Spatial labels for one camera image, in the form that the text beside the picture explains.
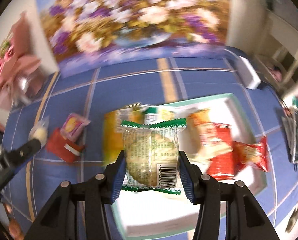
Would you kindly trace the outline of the person's hand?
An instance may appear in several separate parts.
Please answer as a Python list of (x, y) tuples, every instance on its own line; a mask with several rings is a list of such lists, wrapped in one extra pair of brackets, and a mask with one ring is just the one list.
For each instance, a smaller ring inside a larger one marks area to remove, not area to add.
[[(4, 203), (5, 210), (7, 214), (10, 216), (12, 213), (12, 207), (9, 204)], [(24, 233), (22, 232), (22, 229), (19, 225), (19, 223), (14, 219), (10, 218), (10, 223), (8, 226), (9, 233), (12, 236), (14, 240), (23, 240), (24, 239)]]

